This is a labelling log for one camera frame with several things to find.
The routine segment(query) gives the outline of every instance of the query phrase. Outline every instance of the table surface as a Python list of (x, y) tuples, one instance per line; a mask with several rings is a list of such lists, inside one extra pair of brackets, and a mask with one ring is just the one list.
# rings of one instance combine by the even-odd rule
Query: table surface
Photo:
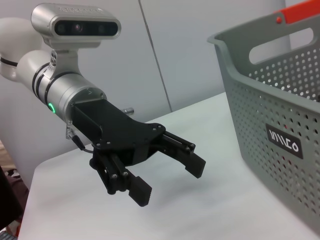
[(153, 122), (196, 144), (200, 179), (156, 153), (130, 167), (151, 187), (149, 205), (108, 195), (91, 156), (76, 149), (34, 173), (19, 240), (318, 240), (243, 161), (225, 93)]

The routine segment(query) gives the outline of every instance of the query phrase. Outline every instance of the red handle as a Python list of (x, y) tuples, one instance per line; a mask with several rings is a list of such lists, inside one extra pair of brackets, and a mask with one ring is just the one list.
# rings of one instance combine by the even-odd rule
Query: red handle
[(287, 24), (320, 14), (320, 0), (308, 0), (280, 10)]

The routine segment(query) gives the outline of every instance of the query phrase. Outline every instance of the camera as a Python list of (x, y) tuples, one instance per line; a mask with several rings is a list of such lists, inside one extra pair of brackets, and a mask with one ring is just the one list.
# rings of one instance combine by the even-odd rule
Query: camera
[(121, 32), (120, 22), (95, 6), (42, 3), (33, 10), (31, 23), (53, 49), (96, 48)]

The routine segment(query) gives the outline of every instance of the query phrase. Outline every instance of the gray basket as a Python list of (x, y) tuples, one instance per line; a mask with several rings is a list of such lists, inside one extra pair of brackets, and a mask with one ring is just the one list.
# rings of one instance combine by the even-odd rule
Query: gray basket
[[(286, 24), (282, 12), (211, 36), (241, 155), (320, 234), (320, 15)], [(312, 28), (313, 41), (252, 64), (256, 46)]]

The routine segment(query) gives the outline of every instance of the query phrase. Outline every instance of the perforated basket wall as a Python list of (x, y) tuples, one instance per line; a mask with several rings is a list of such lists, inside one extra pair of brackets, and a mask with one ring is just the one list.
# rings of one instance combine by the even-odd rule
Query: perforated basket wall
[[(278, 24), (278, 17), (284, 20), (275, 13), (208, 41), (216, 47), (243, 159), (320, 234), (320, 17), (295, 25)], [(309, 45), (258, 64), (249, 61), (253, 47), (306, 28), (315, 36)], [(303, 157), (271, 142), (267, 125), (298, 138)]]

